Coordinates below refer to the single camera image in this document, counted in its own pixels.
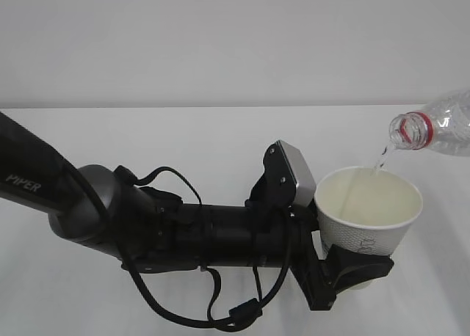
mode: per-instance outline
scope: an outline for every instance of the white wall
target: white wall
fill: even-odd
[[[373,164],[389,120],[404,106],[283,108],[47,109],[7,114],[50,142],[76,166],[118,164],[139,176],[170,165],[205,203],[241,205],[277,138],[299,147],[314,177]],[[251,329],[241,335],[470,335],[470,167],[467,158],[394,154],[388,169],[415,183],[424,211],[393,255],[390,275],[339,295],[330,312],[308,311],[289,273]],[[159,189],[189,191],[171,176]],[[220,335],[185,329],[154,315],[119,262],[63,241],[46,215],[0,200],[0,335]],[[216,315],[255,294],[250,269],[221,269]],[[264,290],[278,273],[262,269]],[[199,271],[145,278],[161,303],[204,318],[212,280]]]
[[[0,106],[419,103],[469,0],[0,0]]]

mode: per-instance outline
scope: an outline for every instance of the water bottle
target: water bottle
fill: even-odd
[[[396,149],[470,156],[470,90],[395,117],[389,135]]]

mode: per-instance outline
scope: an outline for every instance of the white paper cup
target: white paper cup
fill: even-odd
[[[332,244],[391,255],[422,211],[421,193],[412,183],[384,170],[374,175],[365,167],[330,173],[314,198],[325,256]]]

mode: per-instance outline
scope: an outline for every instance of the black robotic arm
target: black robotic arm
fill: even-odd
[[[171,171],[191,187],[169,167],[141,180],[122,166],[115,171],[99,165],[76,169],[2,113],[0,154],[0,197],[48,213],[59,237],[119,259],[152,309],[185,326],[228,332],[250,326],[289,268],[310,309],[329,310],[337,293],[386,276],[393,266],[389,257],[334,245],[325,260],[318,258],[311,237],[319,229],[315,182],[300,151],[284,141],[268,147],[264,174],[241,207],[185,204],[176,194],[148,186],[160,172]],[[265,297],[259,288],[257,299],[220,320],[211,317],[209,308],[207,321],[184,318],[160,306],[140,276],[201,267],[214,278],[212,306],[220,292],[220,275],[211,266],[252,266],[256,275],[258,266],[277,266],[281,272]]]

